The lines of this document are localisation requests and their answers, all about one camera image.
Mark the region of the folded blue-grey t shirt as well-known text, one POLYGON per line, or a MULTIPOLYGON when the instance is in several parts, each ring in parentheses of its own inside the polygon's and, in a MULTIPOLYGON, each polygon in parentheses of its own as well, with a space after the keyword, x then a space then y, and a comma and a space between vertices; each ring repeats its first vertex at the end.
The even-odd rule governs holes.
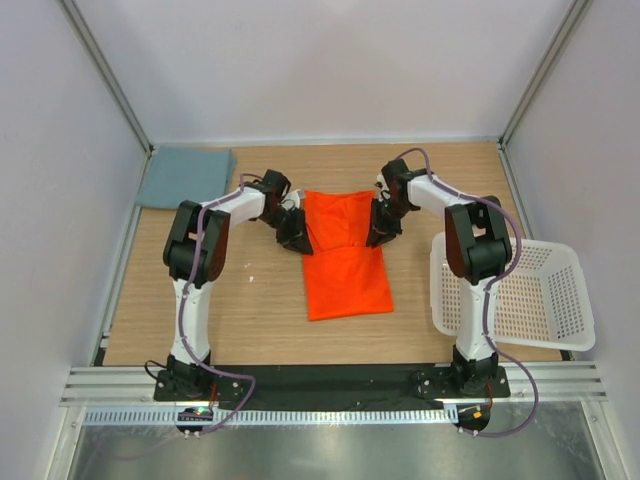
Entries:
POLYGON ((230 149, 160 147, 151 157, 136 205, 175 210, 184 200, 216 199, 227 192, 235 166, 236 159, 230 149))

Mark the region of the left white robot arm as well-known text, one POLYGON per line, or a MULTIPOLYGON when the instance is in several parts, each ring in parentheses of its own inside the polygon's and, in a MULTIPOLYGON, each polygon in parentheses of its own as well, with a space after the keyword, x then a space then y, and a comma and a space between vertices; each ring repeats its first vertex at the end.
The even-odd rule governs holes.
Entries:
POLYGON ((300 193, 279 171, 253 175, 217 199, 178 206, 163 251, 176 298, 175 336, 156 376, 156 400, 200 400, 221 376, 210 364, 212 290, 225 266, 231 229, 257 220, 274 229, 284 249, 313 253, 300 193))

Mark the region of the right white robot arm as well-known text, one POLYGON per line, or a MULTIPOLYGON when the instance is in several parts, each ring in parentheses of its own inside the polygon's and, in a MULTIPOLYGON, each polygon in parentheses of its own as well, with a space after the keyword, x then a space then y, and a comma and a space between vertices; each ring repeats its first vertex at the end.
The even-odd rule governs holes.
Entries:
POLYGON ((459 280, 461 306, 450 382, 464 396, 483 391, 498 369, 490 338, 495 317, 491 290, 513 255, 500 201, 464 193, 428 168, 411 171, 402 158, 381 169, 377 186, 380 193, 371 202, 367 246, 379 247, 399 236, 401 220, 411 211, 427 209, 444 221, 446 261, 459 280))

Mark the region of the white plastic basket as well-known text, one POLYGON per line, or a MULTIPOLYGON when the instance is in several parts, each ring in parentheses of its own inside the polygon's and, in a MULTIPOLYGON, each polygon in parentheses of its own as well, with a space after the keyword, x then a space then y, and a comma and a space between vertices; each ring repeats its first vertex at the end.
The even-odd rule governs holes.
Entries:
MULTIPOLYGON (((460 280, 446 261, 445 235, 432 241, 432 321, 445 335, 461 323, 460 280)), ((575 251, 563 244, 524 239, 516 268, 497 288, 492 338, 498 342, 568 351, 595 344, 594 318, 575 251)))

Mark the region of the small white scrap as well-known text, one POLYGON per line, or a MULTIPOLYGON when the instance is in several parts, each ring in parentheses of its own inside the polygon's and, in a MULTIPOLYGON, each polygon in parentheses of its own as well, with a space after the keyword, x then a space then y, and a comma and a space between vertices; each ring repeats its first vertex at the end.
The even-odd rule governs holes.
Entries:
POLYGON ((252 283, 254 281, 254 268, 252 267, 251 263, 246 263, 244 265, 244 269, 247 271, 247 275, 248 275, 248 281, 250 283, 252 283))

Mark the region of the aluminium rail frame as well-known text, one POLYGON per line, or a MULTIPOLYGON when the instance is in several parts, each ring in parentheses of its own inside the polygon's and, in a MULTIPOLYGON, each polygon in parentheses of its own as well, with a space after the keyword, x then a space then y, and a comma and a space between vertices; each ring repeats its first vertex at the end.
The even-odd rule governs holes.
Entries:
MULTIPOLYGON (((527 362, 545 401, 605 401, 607 393, 593 362, 527 362)), ((115 406, 151 401, 155 381, 141 367, 74 367, 65 382, 60 404, 115 406)))

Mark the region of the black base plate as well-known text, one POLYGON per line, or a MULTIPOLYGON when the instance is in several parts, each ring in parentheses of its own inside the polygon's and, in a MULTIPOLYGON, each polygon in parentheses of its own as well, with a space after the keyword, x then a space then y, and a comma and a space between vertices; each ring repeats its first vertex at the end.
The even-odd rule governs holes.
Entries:
POLYGON ((443 364, 225 365, 232 377, 191 368, 162 369, 153 398, 202 401, 224 410, 355 412, 435 409, 444 400, 510 396, 505 369, 473 392, 457 388, 443 364))

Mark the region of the orange t shirt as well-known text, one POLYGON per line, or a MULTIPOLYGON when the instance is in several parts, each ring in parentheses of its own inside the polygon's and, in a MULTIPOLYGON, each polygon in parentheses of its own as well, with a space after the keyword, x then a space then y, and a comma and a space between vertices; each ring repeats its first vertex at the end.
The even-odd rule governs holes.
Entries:
POLYGON ((382 249, 366 245, 374 199, 371 191, 305 193, 313 248, 303 257, 309 321, 394 311, 382 249))

